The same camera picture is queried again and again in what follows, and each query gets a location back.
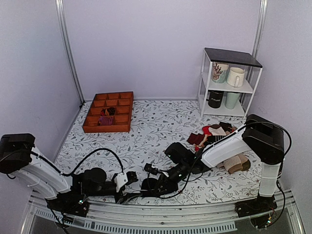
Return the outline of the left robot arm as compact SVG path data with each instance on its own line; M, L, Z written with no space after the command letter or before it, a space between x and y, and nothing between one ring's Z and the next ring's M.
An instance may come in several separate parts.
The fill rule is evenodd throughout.
M72 203L82 205L90 196L113 196L116 203L123 203L141 195L123 193L125 186L138 181L132 171L114 174L110 181L106 172L98 167L80 174L62 172L40 152L35 146L35 137L28 133L6 134L0 138L0 171L21 178L63 212L69 211Z

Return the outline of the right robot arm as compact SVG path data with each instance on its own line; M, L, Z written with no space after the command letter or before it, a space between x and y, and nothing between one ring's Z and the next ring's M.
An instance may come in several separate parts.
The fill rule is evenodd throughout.
M258 198L253 200L252 208L261 213L271 204L280 167L289 151L284 148L284 136L289 135L280 125L252 114L237 130L197 153L193 153L179 142L172 143L165 150L165 155L176 166L161 172L158 179L144 179L142 195L160 199L173 198L173 193L178 190L178 183L189 179L191 174L204 173L233 156L253 151L262 162L262 175Z

